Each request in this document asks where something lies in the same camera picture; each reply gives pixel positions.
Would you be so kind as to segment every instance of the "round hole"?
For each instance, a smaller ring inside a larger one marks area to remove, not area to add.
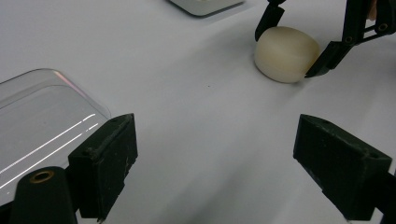
[[[382,23],[381,25],[379,25],[378,30],[379,31],[386,31],[388,29],[388,25],[386,23]]]
[[[54,175],[53,171],[42,171],[33,175],[30,178],[30,182],[33,184],[39,184],[51,179],[53,175]]]
[[[370,157],[377,159],[379,156],[376,155],[374,152],[370,152]]]
[[[347,42],[347,43],[352,42],[352,40],[353,40],[352,36],[349,36],[349,37],[346,38],[346,42]]]

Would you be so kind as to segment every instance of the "transparent plastic lid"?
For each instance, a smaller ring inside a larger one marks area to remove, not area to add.
[[[67,156],[103,123],[109,111],[60,72],[39,69],[0,83],[0,205],[18,181]]]

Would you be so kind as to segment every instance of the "clear plastic container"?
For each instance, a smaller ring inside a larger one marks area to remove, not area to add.
[[[0,205],[18,181],[67,156],[103,123],[109,111],[60,72],[39,69],[0,83]]]

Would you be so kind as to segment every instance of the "white table surface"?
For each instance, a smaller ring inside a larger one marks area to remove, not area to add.
[[[345,3],[287,1],[280,25],[324,48]],[[253,62],[266,5],[196,18],[166,0],[5,0],[0,82],[53,68],[113,117],[135,114],[139,157],[106,223],[347,223],[292,158],[298,119],[330,120],[396,158],[396,35],[280,84]]]

